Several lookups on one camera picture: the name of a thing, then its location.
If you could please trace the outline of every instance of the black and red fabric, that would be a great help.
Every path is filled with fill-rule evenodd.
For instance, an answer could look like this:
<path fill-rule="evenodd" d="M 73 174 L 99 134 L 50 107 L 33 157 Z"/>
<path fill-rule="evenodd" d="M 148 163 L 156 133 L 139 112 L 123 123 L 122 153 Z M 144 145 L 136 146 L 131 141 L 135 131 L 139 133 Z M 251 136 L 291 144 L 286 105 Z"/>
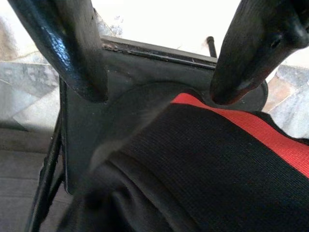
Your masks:
<path fill-rule="evenodd" d="M 58 231 L 309 231 L 306 142 L 182 93 L 89 173 Z"/>

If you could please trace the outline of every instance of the red stripe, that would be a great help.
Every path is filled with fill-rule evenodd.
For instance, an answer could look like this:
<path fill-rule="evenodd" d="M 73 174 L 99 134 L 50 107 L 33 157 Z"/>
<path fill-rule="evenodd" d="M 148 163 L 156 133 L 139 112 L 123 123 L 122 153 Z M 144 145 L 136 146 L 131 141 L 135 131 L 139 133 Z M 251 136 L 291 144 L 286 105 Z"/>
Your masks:
<path fill-rule="evenodd" d="M 247 131 L 309 178 L 309 146 L 285 137 L 259 117 L 243 111 L 212 108 L 187 93 L 178 95 L 172 103 L 189 104 L 220 114 Z"/>

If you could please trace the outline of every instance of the black fabric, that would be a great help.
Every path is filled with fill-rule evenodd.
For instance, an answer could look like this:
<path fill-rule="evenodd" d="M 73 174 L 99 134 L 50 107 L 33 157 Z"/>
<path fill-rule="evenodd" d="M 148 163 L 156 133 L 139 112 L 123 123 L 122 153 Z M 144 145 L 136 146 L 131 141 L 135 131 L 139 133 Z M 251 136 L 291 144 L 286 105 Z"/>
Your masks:
<path fill-rule="evenodd" d="M 58 231 L 309 231 L 309 181 L 226 118 L 171 104 L 89 173 Z"/>

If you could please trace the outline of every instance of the marble floor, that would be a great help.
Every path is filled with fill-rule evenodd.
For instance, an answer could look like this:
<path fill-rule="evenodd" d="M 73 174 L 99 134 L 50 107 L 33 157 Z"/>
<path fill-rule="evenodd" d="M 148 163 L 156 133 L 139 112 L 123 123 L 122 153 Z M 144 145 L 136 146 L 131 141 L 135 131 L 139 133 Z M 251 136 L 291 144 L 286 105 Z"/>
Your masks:
<path fill-rule="evenodd" d="M 190 4 L 175 0 L 151 4 L 137 0 L 92 2 L 101 35 L 206 56 L 209 52 L 205 39 L 210 35 L 220 54 L 223 37 L 239 4 L 239 0 L 224 1 L 223 9 L 222 0 L 193 0 Z M 0 128 L 51 133 L 59 111 L 58 74 L 39 53 L 8 2 L 0 6 Z M 263 111 L 293 137 L 309 138 L 307 57 L 308 48 L 298 51 L 268 78 L 269 96 Z"/>

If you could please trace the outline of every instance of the gray surface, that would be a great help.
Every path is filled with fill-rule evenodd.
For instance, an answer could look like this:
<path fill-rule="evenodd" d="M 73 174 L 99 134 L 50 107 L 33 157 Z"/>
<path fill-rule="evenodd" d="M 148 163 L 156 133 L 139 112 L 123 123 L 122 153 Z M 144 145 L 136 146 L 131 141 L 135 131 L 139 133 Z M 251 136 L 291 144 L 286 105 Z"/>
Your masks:
<path fill-rule="evenodd" d="M 277 71 L 278 78 L 289 82 L 296 88 L 306 85 L 309 80 L 309 69 L 280 65 Z"/>
<path fill-rule="evenodd" d="M 295 138 L 309 138 L 309 85 L 304 85 L 292 96 L 270 111 L 276 124 Z"/>
<path fill-rule="evenodd" d="M 0 80 L 38 98 L 58 86 L 58 74 L 47 64 L 0 62 Z"/>
<path fill-rule="evenodd" d="M 275 75 L 268 82 L 268 98 L 263 112 L 270 112 L 296 91 L 296 87 Z"/>
<path fill-rule="evenodd" d="M 51 134 L 60 109 L 59 88 L 46 94 L 27 109 L 14 115 L 13 119 L 28 131 Z"/>
<path fill-rule="evenodd" d="M 26 131 L 26 129 L 13 118 L 0 121 L 0 128 Z"/>
<path fill-rule="evenodd" d="M 10 84 L 0 80 L 0 120 L 11 118 L 17 112 L 27 108 L 38 100 L 22 90 L 13 88 Z"/>
<path fill-rule="evenodd" d="M 32 64 L 49 64 L 47 59 L 40 52 L 32 52 L 22 57 L 10 60 L 18 63 L 32 63 Z"/>
<path fill-rule="evenodd" d="M 33 151 L 45 151 L 50 138 L 43 135 L 38 139 L 40 134 L 0 130 L 1 138 L 8 134 L 12 140 L 0 139 L 0 231 L 21 232 L 25 229 L 45 157 L 45 154 Z M 14 150 L 26 147 L 25 150 L 28 151 L 12 151 L 6 147 Z M 41 232 L 56 230 L 70 201 L 71 196 L 64 191 L 63 186 L 60 186 L 50 212 L 42 224 Z"/>

